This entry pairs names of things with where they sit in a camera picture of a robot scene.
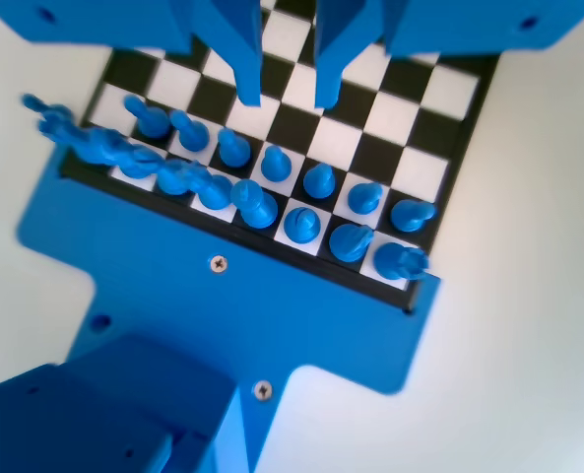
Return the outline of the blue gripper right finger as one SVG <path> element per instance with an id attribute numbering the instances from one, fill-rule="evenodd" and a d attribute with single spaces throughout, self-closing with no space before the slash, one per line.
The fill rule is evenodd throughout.
<path id="1" fill-rule="evenodd" d="M 380 1 L 318 0 L 315 31 L 315 106 L 332 108 L 342 75 L 382 35 Z"/>

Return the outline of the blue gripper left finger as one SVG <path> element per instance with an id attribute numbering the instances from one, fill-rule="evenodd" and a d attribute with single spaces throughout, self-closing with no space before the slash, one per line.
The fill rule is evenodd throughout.
<path id="1" fill-rule="evenodd" d="M 260 2 L 194 1 L 194 34 L 233 70 L 238 98 L 261 102 L 262 17 Z"/>

